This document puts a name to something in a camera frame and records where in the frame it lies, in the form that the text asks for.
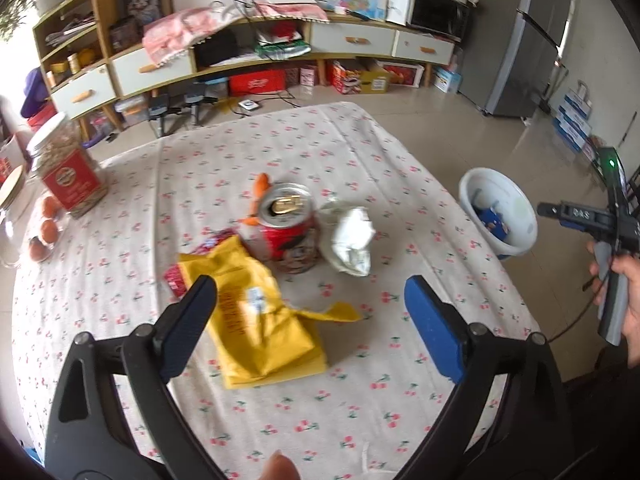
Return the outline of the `right hand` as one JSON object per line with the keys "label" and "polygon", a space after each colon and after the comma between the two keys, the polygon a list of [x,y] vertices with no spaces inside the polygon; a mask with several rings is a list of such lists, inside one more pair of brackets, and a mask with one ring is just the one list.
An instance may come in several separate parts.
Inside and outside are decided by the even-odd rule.
{"label": "right hand", "polygon": [[628,306],[622,328],[627,343],[627,363],[629,368],[639,365],[640,361],[640,266],[639,260],[631,255],[617,256],[611,264],[611,270],[624,274],[628,280]]}

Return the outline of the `left hand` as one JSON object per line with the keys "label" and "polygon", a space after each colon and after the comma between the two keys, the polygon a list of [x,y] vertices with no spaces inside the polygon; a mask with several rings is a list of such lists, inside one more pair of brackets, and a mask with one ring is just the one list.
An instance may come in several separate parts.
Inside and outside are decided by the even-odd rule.
{"label": "left hand", "polygon": [[288,456],[276,451],[265,462],[259,480],[300,480],[300,474]]}

